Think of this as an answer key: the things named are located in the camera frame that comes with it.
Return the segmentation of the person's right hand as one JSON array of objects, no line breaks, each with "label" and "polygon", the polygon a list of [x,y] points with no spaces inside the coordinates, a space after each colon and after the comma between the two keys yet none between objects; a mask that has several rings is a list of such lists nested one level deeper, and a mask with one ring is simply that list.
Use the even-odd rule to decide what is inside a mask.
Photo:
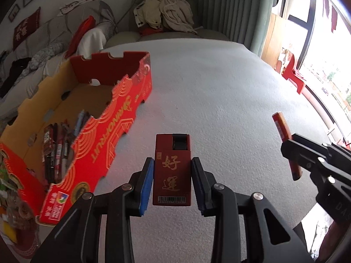
[{"label": "person's right hand", "polygon": [[330,225],[319,248],[319,256],[316,262],[326,262],[336,249],[339,241],[344,235],[344,228],[335,221]]}]

